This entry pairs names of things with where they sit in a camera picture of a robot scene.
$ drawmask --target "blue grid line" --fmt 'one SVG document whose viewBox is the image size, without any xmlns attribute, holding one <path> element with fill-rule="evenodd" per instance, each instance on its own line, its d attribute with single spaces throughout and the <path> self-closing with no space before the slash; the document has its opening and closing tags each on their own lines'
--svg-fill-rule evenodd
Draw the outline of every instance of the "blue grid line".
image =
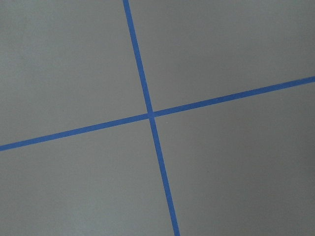
<svg viewBox="0 0 315 236">
<path fill-rule="evenodd" d="M 134 25 L 133 25 L 131 10 L 130 10 L 128 0 L 123 0 L 123 3 L 124 3 L 124 8 L 125 8 L 130 38 L 131 38 L 131 42 L 132 42 L 132 47 L 133 47 L 133 51 L 134 51 L 134 55 L 135 55 L 135 59 L 136 59 L 137 67 L 138 67 L 138 72 L 139 72 L 139 76 L 140 76 L 144 100 L 146 103 L 147 112 L 148 112 L 148 116 L 149 116 L 149 121 L 150 121 L 150 126 L 151 126 L 151 131 L 152 131 L 152 137 L 153 137 L 154 145 L 156 148 L 157 161 L 158 161 L 159 170 L 160 170 L 161 177 L 162 177 L 163 187 L 164 187 L 166 201 L 167 201 L 167 205 L 168 205 L 168 211 L 170 214 L 174 235 L 180 236 L 179 227 L 178 227 L 177 218 L 176 218 L 176 213 L 175 213 L 175 208 L 174 208 L 173 199 L 172 199 L 172 194 L 171 194 L 171 190 L 170 190 L 169 182 L 168 182 L 168 178 L 167 178 L 167 172 L 166 172 L 166 168 L 165 168 L 162 148 L 161 148 L 161 144 L 160 144 L 159 137 L 158 137 L 157 124 L 156 124 L 153 109 L 152 109 L 149 89 L 148 89 L 146 76 L 145 76 L 144 69 L 143 69 L 141 54 L 140 54 L 139 45 L 138 45 L 138 41 L 137 41 L 137 37 L 136 37 L 136 32 L 135 32 Z"/>
<path fill-rule="evenodd" d="M 255 95 L 262 94 L 262 93 L 273 92 L 273 91 L 277 91 L 277 90 L 287 89 L 287 88 L 296 87 L 296 86 L 305 85 L 305 84 L 314 83 L 314 82 L 315 82 L 315 76 L 308 77 L 305 79 L 293 80 L 293 81 L 289 81 L 289 82 L 285 82 L 285 83 L 281 83 L 281 84 L 271 85 L 271 86 L 267 86 L 267 87 L 263 87 L 263 88 L 256 88 L 253 90 L 234 93 L 234 94 L 230 94 L 227 96 L 212 98 L 212 99 L 208 99 L 208 100 L 204 100 L 204 101 L 200 101 L 200 102 L 189 103 L 189 104 L 178 106 L 178 107 L 172 107 L 172 108 L 168 108 L 168 109 L 164 109 L 164 110 L 159 110 L 159 111 L 153 112 L 153 114 L 150 114 L 150 116 L 152 116 L 152 115 L 154 117 L 165 116 L 165 115 L 169 115 L 169 114 L 173 114 L 173 113 L 177 113 L 177 112 L 183 112 L 183 111 L 196 109 L 196 108 L 200 108 L 200 107 L 211 106 L 211 105 L 218 104 L 218 103 L 228 102 L 228 101 L 232 101 L 232 100 L 241 99 L 244 97 L 255 96 Z M 117 119 L 117 120 L 108 121 L 108 122 L 101 123 L 101 124 L 95 124 L 95 125 L 91 125 L 91 126 L 86 126 L 86 127 L 82 127 L 82 128 L 68 130 L 68 131 L 64 131 L 61 133 L 50 134 L 50 135 L 41 136 L 38 138 L 19 141 L 16 143 L 5 144 L 5 145 L 0 146 L 0 151 L 13 149 L 13 148 L 20 148 L 23 146 L 42 143 L 42 142 L 46 142 L 46 141 L 50 141 L 50 140 L 54 140 L 54 139 L 60 139 L 60 138 L 64 138 L 64 137 L 68 137 L 68 136 L 72 136 L 72 135 L 87 133 L 87 132 L 91 132 L 91 131 L 95 131 L 95 130 L 99 130 L 99 129 L 105 129 L 105 128 L 109 128 L 109 127 L 113 127 L 113 126 L 117 126 L 117 125 L 121 125 L 121 124 L 133 123 L 133 122 L 145 120 L 145 119 L 149 119 L 149 114 L 142 114 L 142 115 L 137 115 L 137 116 L 133 116 L 133 117 Z"/>
</svg>

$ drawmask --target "gray surface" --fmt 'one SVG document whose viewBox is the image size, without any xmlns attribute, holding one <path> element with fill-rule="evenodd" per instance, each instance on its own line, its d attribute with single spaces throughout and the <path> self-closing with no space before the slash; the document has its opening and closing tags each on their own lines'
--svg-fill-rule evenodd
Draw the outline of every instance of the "gray surface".
<svg viewBox="0 0 315 236">
<path fill-rule="evenodd" d="M 155 110 L 315 74 L 315 1 L 130 1 Z"/>
<path fill-rule="evenodd" d="M 181 236 L 314 234 L 314 91 L 157 118 Z"/>
<path fill-rule="evenodd" d="M 146 111 L 119 0 L 0 2 L 0 144 Z"/>
<path fill-rule="evenodd" d="M 0 234 L 173 235 L 149 122 L 1 152 Z"/>
</svg>

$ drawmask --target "blue line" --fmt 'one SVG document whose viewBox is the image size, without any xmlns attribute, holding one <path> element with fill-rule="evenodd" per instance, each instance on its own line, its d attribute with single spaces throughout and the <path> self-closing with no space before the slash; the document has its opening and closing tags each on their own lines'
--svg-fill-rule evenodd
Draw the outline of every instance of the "blue line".
<svg viewBox="0 0 315 236">
<path fill-rule="evenodd" d="M 136 122 L 136 121 L 140 121 L 140 120 L 144 120 L 148 118 L 149 118 L 148 114 L 142 114 L 142 115 L 128 117 L 124 119 L 117 119 L 117 120 L 113 120 L 113 121 L 109 121 L 109 122 L 105 122 L 101 124 L 95 124 L 95 125 L 91 125 L 91 126 L 87 126 L 83 128 L 72 129 L 72 130 L 64 131 L 57 134 L 50 134 L 50 135 L 46 135 L 46 136 L 42 136 L 42 137 L 38 137 L 34 139 L 27 139 L 27 140 L 19 141 L 16 143 L 2 145 L 0 146 L 0 151 L 13 149 L 13 148 L 19 148 L 23 146 L 32 145 L 32 144 L 38 144 L 38 143 L 46 142 L 49 140 L 60 139 L 60 138 L 64 138 L 64 137 L 68 137 L 72 135 L 83 134 L 83 133 L 87 133 L 87 132 L 91 132 L 91 131 L 95 131 L 99 129 L 105 129 L 105 128 L 109 128 L 109 127 L 113 127 L 113 126 L 117 126 L 121 124 L 132 123 L 132 122 Z"/>
<path fill-rule="evenodd" d="M 236 99 L 240 99 L 240 98 L 244 98 L 244 97 L 250 97 L 250 96 L 254 96 L 254 95 L 258 95 L 258 94 L 262 94 L 262 93 L 277 91 L 277 90 L 281 90 L 281 89 L 286 89 L 286 88 L 295 87 L 295 86 L 304 85 L 304 84 L 309 84 L 309 83 L 314 83 L 314 82 L 315 82 L 315 76 L 308 77 L 305 79 L 294 80 L 294 81 L 290 81 L 290 82 L 271 85 L 271 86 L 267 86 L 267 87 L 263 87 L 263 88 L 257 88 L 257 89 L 253 89 L 253 90 L 249 90 L 249 91 L 245 91 L 245 92 L 239 92 L 239 93 L 235 93 L 235 94 L 231 94 L 231 95 L 227 95 L 227 96 L 217 97 L 217 98 L 208 99 L 208 100 L 204 100 L 204 101 L 200 101 L 200 102 L 194 102 L 194 103 L 190 103 L 190 104 L 186 104 L 186 105 L 182 105 L 182 106 L 178 106 L 178 107 L 173 107 L 173 108 L 168 108 L 168 109 L 156 111 L 156 112 L 154 112 L 154 116 L 160 117 L 160 116 L 164 116 L 164 115 L 168 115 L 168 114 L 172 114 L 172 113 L 187 111 L 187 110 L 191 110 L 191 109 L 195 109 L 195 108 L 199 108 L 199 107 L 210 106 L 210 105 L 214 105 L 214 104 L 218 104 L 218 103 L 222 103 L 222 102 L 227 102 L 227 101 L 236 100 Z"/>
<path fill-rule="evenodd" d="M 152 131 L 152 137 L 153 137 L 154 145 L 155 145 L 156 152 L 157 152 L 157 161 L 158 161 L 158 165 L 159 165 L 159 170 L 161 172 L 163 187 L 164 187 L 164 191 L 165 191 L 165 195 L 166 195 L 166 201 L 167 201 L 167 205 L 168 205 L 169 214 L 170 214 L 171 221 L 172 221 L 173 231 L 174 231 L 175 236 L 180 236 L 177 218 L 176 218 L 176 213 L 175 213 L 175 208 L 174 208 L 171 190 L 169 187 L 166 168 L 165 168 L 165 164 L 164 164 L 162 148 L 161 148 L 161 144 L 159 142 L 157 124 L 156 124 L 156 121 L 154 118 L 154 113 L 153 113 L 153 109 L 152 109 L 149 89 L 148 89 L 146 76 L 145 76 L 144 69 L 143 69 L 139 45 L 138 45 L 138 41 L 137 41 L 137 37 L 136 37 L 134 25 L 133 25 L 132 16 L 131 16 L 131 10 L 130 10 L 128 0 L 123 0 L 123 3 L 124 3 L 127 23 L 128 23 L 128 27 L 129 27 L 130 38 L 131 38 L 131 42 L 132 42 L 132 46 L 133 46 L 133 51 L 134 51 L 134 55 L 135 55 L 136 62 L 137 62 L 137 67 L 138 67 L 138 72 L 139 72 L 139 76 L 140 76 L 144 100 L 145 100 L 145 103 L 147 106 L 147 111 L 148 111 L 151 131 Z"/>
</svg>

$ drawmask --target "horizontal blue line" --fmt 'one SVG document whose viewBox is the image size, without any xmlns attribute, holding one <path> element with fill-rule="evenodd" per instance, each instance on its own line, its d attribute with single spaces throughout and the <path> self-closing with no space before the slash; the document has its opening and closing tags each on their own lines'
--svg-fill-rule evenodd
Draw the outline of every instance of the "horizontal blue line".
<svg viewBox="0 0 315 236">
<path fill-rule="evenodd" d="M 95 131 L 99 129 L 105 129 L 105 128 L 109 128 L 109 127 L 113 127 L 113 126 L 117 126 L 121 124 L 132 123 L 132 122 L 136 122 L 136 121 L 140 121 L 144 119 L 148 119 L 148 114 L 142 114 L 142 115 L 127 117 L 123 119 L 117 119 L 117 120 L 113 120 L 113 121 L 109 121 L 109 122 L 105 122 L 101 124 L 95 124 L 95 125 L 91 125 L 87 127 L 78 128 L 78 129 L 72 129 L 72 130 L 64 131 L 57 134 L 50 134 L 50 135 L 46 135 L 46 136 L 42 136 L 42 137 L 38 137 L 34 139 L 27 139 L 27 140 L 19 141 L 16 143 L 2 145 L 0 146 L 0 151 L 13 149 L 13 148 L 19 148 L 23 146 L 32 145 L 32 144 L 38 144 L 38 143 L 42 143 L 42 142 L 46 142 L 46 141 L 50 141 L 54 139 L 60 139 L 60 138 L 64 138 L 64 137 L 68 137 L 72 135 L 83 134 L 83 133 L 87 133 L 87 132 L 91 132 L 91 131 Z"/>
<path fill-rule="evenodd" d="M 254 95 L 258 95 L 262 93 L 286 89 L 286 88 L 309 84 L 313 82 L 315 82 L 315 76 L 308 77 L 305 79 L 285 82 L 281 84 L 271 85 L 271 86 L 267 86 L 263 88 L 257 88 L 257 89 L 253 89 L 253 90 L 249 90 L 245 92 L 239 92 L 239 93 L 235 93 L 235 94 L 231 94 L 227 96 L 212 98 L 212 99 L 208 99 L 208 100 L 204 100 L 200 102 L 189 103 L 189 104 L 178 106 L 178 107 L 172 107 L 172 108 L 156 111 L 154 112 L 154 116 L 160 117 L 160 116 L 164 116 L 164 115 L 168 115 L 172 113 L 183 112 L 183 111 L 187 111 L 187 110 L 191 110 L 191 109 L 195 109 L 199 107 L 210 106 L 210 105 L 214 105 L 214 104 L 218 104 L 222 102 L 232 101 L 232 100 L 236 100 L 236 99 L 240 99 L 244 97 L 250 97 L 250 96 L 254 96 Z"/>
</svg>

